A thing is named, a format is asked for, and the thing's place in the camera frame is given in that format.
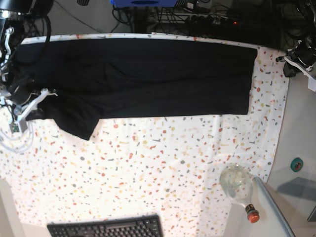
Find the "keyboard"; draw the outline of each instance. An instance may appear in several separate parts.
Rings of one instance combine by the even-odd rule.
[[[103,222],[49,224],[52,237],[162,237],[157,215]]]

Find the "red bottle cap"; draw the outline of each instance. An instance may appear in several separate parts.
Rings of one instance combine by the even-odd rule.
[[[252,212],[248,215],[248,220],[250,221],[250,223],[256,223],[257,221],[259,221],[260,216],[257,212]]]

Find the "speckled tablecloth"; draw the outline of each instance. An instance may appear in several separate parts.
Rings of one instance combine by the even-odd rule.
[[[0,177],[12,186],[21,221],[45,226],[157,213],[166,237],[221,236],[231,207],[218,183],[223,166],[245,164],[264,181],[271,170],[288,88],[283,64],[275,62],[282,53],[164,34],[52,40],[109,37],[257,48],[249,114],[107,119],[99,122],[90,141],[67,134],[52,120],[33,122],[34,144],[28,152],[0,150]],[[0,119],[3,127],[6,122]]]

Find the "glass bottle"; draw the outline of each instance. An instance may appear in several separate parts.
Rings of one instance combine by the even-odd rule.
[[[232,203],[243,206],[247,213],[247,218],[251,223],[256,223],[259,219],[259,212],[251,204],[252,197],[252,177],[238,164],[229,164],[222,171],[220,184],[226,196]]]

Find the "black garment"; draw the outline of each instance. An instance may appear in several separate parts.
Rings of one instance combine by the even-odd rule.
[[[32,61],[42,47],[23,45],[17,59]],[[35,73],[35,88],[58,92],[39,104],[44,119],[88,140],[99,119],[245,115],[256,56],[216,43],[87,39],[51,42],[20,70]]]

